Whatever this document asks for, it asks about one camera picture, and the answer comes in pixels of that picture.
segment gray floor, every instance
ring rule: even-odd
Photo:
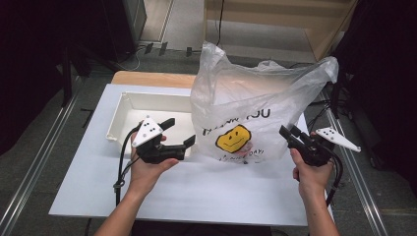
[[[175,2],[174,9],[175,6],[178,8],[178,3],[184,1]],[[167,29],[165,39],[169,37],[175,38],[174,35],[170,34],[169,30],[172,29]],[[194,40],[192,41],[187,41],[187,45],[196,43]],[[169,45],[173,46],[171,49],[176,50],[184,50],[184,46],[187,46],[174,39],[169,39],[168,48]],[[138,53],[140,65],[137,71],[197,74],[199,70],[199,53],[186,57],[185,51],[167,50],[163,56],[158,56],[158,50],[155,48],[149,54],[144,54],[144,51],[140,51]],[[121,64],[127,70],[136,68],[138,66],[138,58],[132,56]],[[247,67],[256,66],[262,58],[269,59],[273,58],[273,56],[262,54],[251,58],[229,57],[232,63]],[[276,61],[287,68],[294,66],[296,63],[311,62],[308,57],[304,57],[301,54],[284,57],[286,60],[280,58],[276,58]],[[110,83],[113,77],[113,73],[106,68],[93,61],[90,63],[93,71],[89,78],[83,79],[83,86],[75,106],[52,152],[49,154],[43,171],[16,222],[12,235],[81,235],[85,232],[88,222],[86,218],[56,217],[49,216],[47,213],[86,130],[83,126],[86,124],[89,113],[81,109],[95,109],[105,85]],[[19,142],[11,150],[0,156],[0,186],[2,186],[0,190],[0,214],[5,212],[8,202],[30,168],[36,153],[58,115],[61,102],[62,92],[59,92],[49,101],[42,113],[33,120]],[[305,112],[307,122],[316,117],[321,109],[321,106],[309,107]],[[363,147],[364,145],[354,123],[344,116],[341,116],[340,119],[346,137],[358,146]],[[315,127],[326,126],[328,126],[328,119],[326,116],[322,116]],[[382,213],[388,234],[417,235],[417,229],[415,229],[417,200],[411,193],[408,183],[395,172],[374,169],[370,165],[369,155],[365,148],[361,153],[355,154],[354,158],[358,162],[364,179]],[[367,215],[347,170],[345,170],[341,187],[334,197],[332,208],[335,222],[342,235],[373,235]],[[101,222],[102,219],[94,219],[90,226],[90,233]],[[282,231],[287,235],[307,235],[308,233],[306,227],[272,228],[273,235],[285,235]]]

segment white tray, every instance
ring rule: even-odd
[[[150,116],[157,123],[175,118],[175,125],[163,132],[165,145],[181,145],[195,134],[191,121],[190,96],[125,91],[120,95],[106,139],[116,142],[119,151],[128,133]],[[131,152],[130,142],[125,153]],[[185,156],[190,155],[188,148]]]

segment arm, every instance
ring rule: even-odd
[[[135,160],[138,157],[135,148],[132,148],[132,154],[132,160]],[[95,235],[129,235],[145,197],[153,189],[159,176],[177,163],[175,158],[166,159],[159,164],[147,164],[141,159],[136,161],[131,167],[131,181],[125,197]]]
[[[333,169],[329,162],[321,167],[306,164],[300,152],[290,150],[295,163],[293,177],[300,181],[299,193],[303,200],[309,224],[310,235],[339,235],[326,205],[325,189]]]

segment plastic bag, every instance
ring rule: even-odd
[[[297,69],[273,61],[246,68],[205,42],[191,90],[192,153],[237,163],[281,158],[287,142],[280,126],[296,124],[325,84],[336,82],[337,72],[334,57]]]

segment wooden edge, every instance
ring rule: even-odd
[[[114,74],[111,84],[190,89],[195,77],[196,75],[119,71]]]

